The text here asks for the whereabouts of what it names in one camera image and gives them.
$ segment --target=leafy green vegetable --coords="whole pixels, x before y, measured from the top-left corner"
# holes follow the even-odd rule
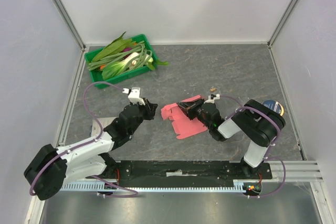
[[[126,31],[124,31],[124,32],[122,33],[122,35],[120,35],[117,39],[115,39],[114,41],[112,41],[111,43],[109,43],[107,46],[105,46],[105,47],[103,48],[103,50],[104,50],[105,48],[109,47],[112,43],[116,42],[117,40],[122,39],[122,38],[124,37],[125,33],[126,33]]]
[[[168,61],[159,61],[159,60],[156,60],[154,62],[155,65],[163,65],[163,66],[167,66],[169,65],[169,62]]]
[[[150,70],[155,70],[155,66],[153,66],[153,64],[151,63],[147,63],[147,67],[150,69]]]
[[[115,39],[112,43],[108,44],[106,47],[104,47],[103,50],[101,50],[93,59],[91,62],[97,62],[100,59],[109,56],[114,55],[117,53],[120,53],[122,50],[124,50],[128,45],[132,43],[132,39],[123,39],[123,33],[119,38]]]

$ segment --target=metal floor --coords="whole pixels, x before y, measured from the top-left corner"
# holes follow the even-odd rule
[[[264,191],[277,184],[264,183]],[[61,191],[49,199],[40,224],[322,224],[309,183],[286,184],[275,196],[230,193],[140,193],[136,198]]]
[[[113,151],[115,159],[130,160],[234,160],[239,161],[247,150],[249,139],[238,133],[225,142],[217,142],[207,133],[178,140],[170,121],[163,121],[160,109],[166,104],[201,94],[209,95],[211,87],[218,93],[239,97],[243,102],[274,99],[285,106],[280,85],[267,45],[174,45],[154,46],[154,51],[169,66],[119,83],[121,87],[141,87],[143,96],[158,103],[155,120],[144,121],[133,140]],[[91,83],[84,70],[66,144],[89,137],[92,118],[84,110],[82,94]],[[98,117],[118,116],[129,103],[127,96],[108,87],[92,88],[87,94],[89,108]],[[216,102],[225,117],[237,108],[231,100]],[[287,126],[272,155],[284,160],[301,160],[289,116]]]

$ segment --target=metal plate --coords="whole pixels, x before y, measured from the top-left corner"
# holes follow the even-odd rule
[[[276,189],[265,183],[263,191]],[[242,194],[140,193],[136,198],[61,191],[46,203],[40,224],[321,224],[309,183],[286,184],[272,197]]]
[[[118,165],[123,187],[233,187],[234,179],[247,178],[240,164],[230,161],[121,161]],[[267,163],[249,179],[259,179],[259,172],[264,180],[272,179]]]

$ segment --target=cable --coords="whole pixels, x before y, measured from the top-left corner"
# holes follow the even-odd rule
[[[239,109],[237,109],[235,112],[233,112],[231,115],[227,116],[225,119],[228,120],[230,119],[232,116],[234,116],[236,113],[238,113],[241,110],[250,110],[253,111],[257,114],[259,114],[261,117],[265,118],[270,124],[272,124],[274,126],[274,128],[277,130],[277,135],[276,137],[270,142],[270,146],[268,147],[268,149],[266,150],[265,153],[265,157],[267,159],[267,155],[269,154],[269,152],[271,151],[271,149],[273,148],[273,145],[280,139],[281,137],[281,130],[279,128],[279,126],[270,118],[268,117],[266,114],[262,113],[261,111],[255,109],[255,108],[251,108],[248,106],[242,106]]]
[[[234,98],[234,97],[231,97],[229,95],[220,95],[220,97],[223,97],[223,98],[229,98],[231,100],[234,100],[236,103],[239,104],[240,107],[243,107],[243,103],[241,101],[239,101],[237,98]]]
[[[56,161],[58,158],[62,157],[63,155],[65,155],[65,154],[67,154],[67,153],[69,153],[69,152],[71,152],[71,151],[74,151],[74,150],[76,150],[76,149],[78,149],[78,148],[81,148],[81,147],[83,147],[83,146],[86,146],[86,145],[88,145],[88,144],[91,144],[91,143],[95,142],[97,139],[99,139],[99,138],[102,136],[102,134],[103,134],[103,126],[101,125],[101,123],[99,122],[99,120],[97,119],[97,117],[96,117],[96,116],[89,110],[89,108],[88,108],[88,106],[87,106],[87,104],[86,104],[86,93],[87,93],[88,90],[89,90],[93,85],[95,85],[95,84],[106,84],[106,85],[112,86],[112,87],[114,87],[114,88],[116,88],[116,89],[119,89],[119,90],[121,90],[121,91],[123,91],[123,88],[121,88],[121,87],[119,87],[119,86],[117,86],[117,85],[110,84],[110,83],[105,82],[105,81],[97,81],[97,82],[93,82],[93,83],[91,83],[90,85],[88,85],[88,86],[86,87],[86,89],[85,89],[85,91],[84,91],[84,94],[83,94],[83,104],[84,104],[84,108],[85,108],[86,111],[89,113],[89,115],[92,116],[92,118],[93,118],[93,119],[98,123],[98,125],[99,125],[100,132],[99,132],[98,136],[96,137],[96,139],[92,139],[92,140],[90,140],[90,141],[88,141],[88,142],[85,142],[85,143],[76,145],[76,146],[74,146],[74,147],[72,147],[72,148],[70,148],[70,149],[68,149],[68,150],[65,150],[65,151],[61,152],[61,153],[58,154],[57,156],[53,157],[48,163],[46,163],[45,166],[42,167],[42,169],[37,173],[36,177],[34,178],[32,184],[31,184],[31,186],[30,186],[30,189],[29,189],[29,194],[30,194],[30,195],[32,195],[32,196],[35,196],[35,195],[36,195],[36,193],[34,192],[34,187],[35,187],[35,185],[36,185],[38,179],[40,178],[40,176],[42,175],[42,173],[43,173],[43,172],[44,172],[44,171],[45,171],[45,170],[46,170],[46,169],[47,169],[47,168],[48,168],[54,161]],[[112,184],[112,183],[106,182],[105,180],[102,180],[101,178],[97,178],[97,179],[100,180],[100,181],[105,182],[106,184],[112,185],[112,186],[114,186],[115,188],[119,188],[119,189],[123,189],[123,190],[126,190],[126,191],[130,191],[130,192],[132,192],[132,193],[135,192],[134,190],[130,190],[130,189],[127,189],[127,188],[124,188],[124,187],[117,186],[117,185],[114,185],[114,184]],[[133,195],[123,195],[123,196],[124,196],[124,197],[134,197]]]
[[[237,99],[235,99],[235,98],[233,98],[233,97],[228,97],[228,96],[225,96],[225,95],[221,95],[221,97],[225,97],[225,98],[229,98],[229,99],[233,99],[233,100],[235,100],[239,105],[241,105],[241,103],[237,100]],[[257,109],[254,109],[254,108],[251,108],[251,107],[248,107],[248,106],[240,106],[240,108],[239,109],[237,109],[235,112],[233,112],[232,114],[230,114],[229,116],[227,116],[226,118],[225,118],[225,120],[227,120],[227,119],[230,119],[232,116],[234,116],[236,113],[238,113],[239,111],[241,111],[241,110],[250,110],[250,111],[253,111],[253,112],[255,112],[255,113],[257,113],[257,114],[259,114],[260,116],[262,116],[263,118],[265,118],[269,123],[271,123],[273,126],[274,126],[274,128],[277,130],[277,135],[276,135],[276,137],[270,142],[270,146],[268,147],[268,149],[266,150],[266,153],[265,153],[265,155],[264,155],[264,159],[266,159],[266,160],[279,160],[280,162],[281,162],[281,164],[282,164],[282,167],[283,167],[283,171],[284,171],[284,178],[283,178],[283,180],[282,180],[282,182],[281,182],[281,184],[280,184],[280,186],[278,187],[278,189],[276,189],[275,191],[273,191],[273,192],[271,192],[271,193],[268,193],[268,194],[265,194],[265,195],[258,195],[258,196],[249,196],[249,198],[264,198],[264,197],[268,197],[268,196],[272,196],[272,195],[274,195],[274,194],[276,194],[278,191],[280,191],[281,189],[282,189],[282,187],[284,186],[284,184],[285,184],[285,181],[286,181],[286,167],[285,167],[285,164],[284,164],[284,162],[282,161],[282,159],[281,158],[279,158],[279,157],[271,157],[271,158],[268,158],[267,156],[268,156],[268,154],[269,154],[269,152],[271,151],[271,149],[274,147],[274,144],[280,139],[280,137],[281,137],[281,130],[280,130],[280,128],[279,128],[279,126],[270,118],[270,117],[268,117],[266,114],[264,114],[264,113],[262,113],[261,111],[259,111],[259,110],[257,110]],[[261,185],[261,190],[262,190],[262,184],[261,184],[261,181],[262,181],[262,177],[260,178],[260,180],[259,180],[259,183],[260,183],[260,185]]]
[[[101,125],[101,123],[99,122],[99,120],[97,119],[97,117],[89,110],[88,108],[88,105],[86,104],[86,93],[89,91],[89,89],[93,86],[93,85],[96,85],[96,84],[106,84],[106,85],[109,85],[111,87],[114,87],[116,89],[119,89],[121,91],[123,91],[123,88],[117,86],[117,85],[113,85],[113,84],[110,84],[106,81],[96,81],[96,82],[93,82],[91,83],[90,85],[88,85],[86,87],[86,89],[84,90],[84,94],[83,94],[83,105],[84,105],[84,108],[85,110],[89,113],[89,115],[97,122],[97,124],[99,125],[99,128],[100,128],[100,132],[99,132],[99,135],[97,136],[97,139],[100,138],[103,134],[103,126]]]
[[[122,189],[122,190],[125,190],[125,191],[129,191],[133,194],[127,194],[127,195],[104,195],[104,194],[100,194],[98,193],[98,195],[100,196],[103,196],[103,197],[110,197],[110,198],[128,198],[128,197],[136,197],[139,193],[135,190],[132,190],[132,189],[128,189],[128,188],[125,188],[125,187],[122,187],[122,186],[118,186],[116,184],[113,184],[113,183],[110,183],[96,175],[93,175],[91,176],[92,178],[95,178],[97,180],[100,180],[102,182],[104,182],[105,184],[108,184],[109,186],[112,186],[112,187],[115,187],[115,188],[118,188],[118,189]]]
[[[282,167],[283,167],[283,171],[284,171],[284,178],[282,179],[282,182],[281,182],[280,186],[275,191],[272,191],[271,193],[264,194],[264,195],[249,196],[250,198],[258,198],[259,199],[259,198],[265,198],[265,197],[268,197],[268,196],[272,196],[272,195],[276,194],[278,191],[280,191],[282,189],[282,187],[284,186],[285,181],[286,181],[286,167],[285,167],[284,162],[279,157],[271,157],[271,158],[269,158],[269,160],[278,160],[278,161],[281,162]]]

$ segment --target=white bracket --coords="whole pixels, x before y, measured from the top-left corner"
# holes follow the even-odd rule
[[[131,93],[128,95],[128,99],[133,104],[145,105],[144,100],[141,98],[141,89],[132,88]]]

